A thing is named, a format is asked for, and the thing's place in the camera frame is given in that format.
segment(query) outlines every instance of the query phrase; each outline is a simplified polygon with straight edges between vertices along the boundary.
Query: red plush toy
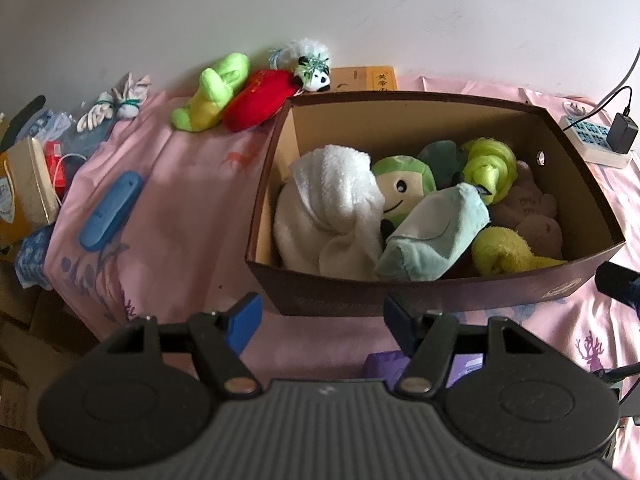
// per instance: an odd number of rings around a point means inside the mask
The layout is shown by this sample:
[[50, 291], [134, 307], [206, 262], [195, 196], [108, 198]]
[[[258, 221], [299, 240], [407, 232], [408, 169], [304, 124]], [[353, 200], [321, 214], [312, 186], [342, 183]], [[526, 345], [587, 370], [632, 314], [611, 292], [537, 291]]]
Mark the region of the red plush toy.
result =
[[244, 89], [225, 107], [222, 123], [232, 132], [257, 126], [280, 110], [287, 97], [300, 86], [287, 70], [258, 70], [249, 76]]

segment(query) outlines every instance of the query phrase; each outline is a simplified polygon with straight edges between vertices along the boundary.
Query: purple box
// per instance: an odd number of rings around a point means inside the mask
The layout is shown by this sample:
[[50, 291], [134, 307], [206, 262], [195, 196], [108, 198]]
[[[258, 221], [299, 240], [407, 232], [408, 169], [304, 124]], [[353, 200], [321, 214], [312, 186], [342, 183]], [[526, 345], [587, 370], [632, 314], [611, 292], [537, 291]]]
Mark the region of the purple box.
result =
[[[384, 379], [386, 387], [393, 390], [410, 360], [399, 350], [369, 354], [364, 361], [360, 377], [362, 379]], [[482, 368], [482, 354], [454, 356], [447, 388], [450, 388], [460, 377], [480, 368]]]

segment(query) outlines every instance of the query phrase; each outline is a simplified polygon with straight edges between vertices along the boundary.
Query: black cable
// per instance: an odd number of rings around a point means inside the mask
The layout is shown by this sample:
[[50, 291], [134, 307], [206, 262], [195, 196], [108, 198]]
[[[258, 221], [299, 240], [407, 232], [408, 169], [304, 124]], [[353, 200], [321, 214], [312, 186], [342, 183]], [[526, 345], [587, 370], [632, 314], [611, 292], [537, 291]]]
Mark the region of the black cable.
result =
[[593, 117], [595, 114], [599, 113], [600, 111], [602, 111], [602, 109], [607, 106], [612, 99], [617, 96], [620, 92], [622, 92], [623, 90], [629, 90], [629, 102], [628, 105], [625, 108], [625, 111], [622, 113], [624, 116], [628, 116], [629, 112], [631, 111], [631, 96], [633, 95], [634, 91], [631, 88], [631, 86], [621, 86], [620, 88], [618, 88], [615, 92], [613, 92], [613, 94], [611, 95], [611, 97], [609, 99], [607, 99], [606, 101], [603, 102], [603, 104], [601, 104], [599, 107], [594, 108], [590, 113], [588, 113], [587, 115], [585, 115], [584, 117], [581, 117], [580, 119], [578, 119], [577, 121], [575, 121], [574, 123], [569, 124], [567, 127], [563, 128], [562, 131], [567, 131], [569, 128], [571, 128], [572, 126], [575, 126], [578, 123], [581, 123], [582, 121], [588, 119], [589, 117]]
[[640, 363], [621, 366], [620, 368], [614, 368], [613, 370], [609, 370], [608, 372], [605, 372], [604, 370], [598, 370], [595, 375], [596, 377], [605, 381], [607, 384], [615, 384], [626, 379], [627, 377], [638, 374], [640, 374]]

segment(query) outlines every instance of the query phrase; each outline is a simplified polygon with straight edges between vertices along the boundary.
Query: pink plush toy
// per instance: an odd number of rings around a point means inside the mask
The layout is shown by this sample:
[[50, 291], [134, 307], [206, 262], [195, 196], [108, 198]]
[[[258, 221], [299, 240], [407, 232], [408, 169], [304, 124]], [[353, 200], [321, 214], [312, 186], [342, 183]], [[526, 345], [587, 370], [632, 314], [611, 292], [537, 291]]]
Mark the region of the pink plush toy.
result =
[[562, 260], [562, 231], [555, 218], [556, 199], [544, 194], [526, 162], [518, 161], [518, 178], [507, 196], [489, 206], [494, 226], [508, 227], [524, 238], [536, 256]]

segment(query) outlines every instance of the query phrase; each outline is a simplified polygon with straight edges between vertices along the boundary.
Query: white wall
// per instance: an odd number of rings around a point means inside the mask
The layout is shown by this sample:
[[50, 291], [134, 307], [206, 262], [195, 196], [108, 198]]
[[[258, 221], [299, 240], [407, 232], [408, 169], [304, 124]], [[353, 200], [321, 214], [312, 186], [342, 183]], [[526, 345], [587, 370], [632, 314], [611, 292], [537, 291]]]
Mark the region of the white wall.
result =
[[[640, 0], [0, 0], [0, 110], [91, 100], [128, 70], [154, 88], [310, 36], [334, 65], [477, 78], [599, 99], [640, 44]], [[640, 69], [632, 81], [640, 95]]]

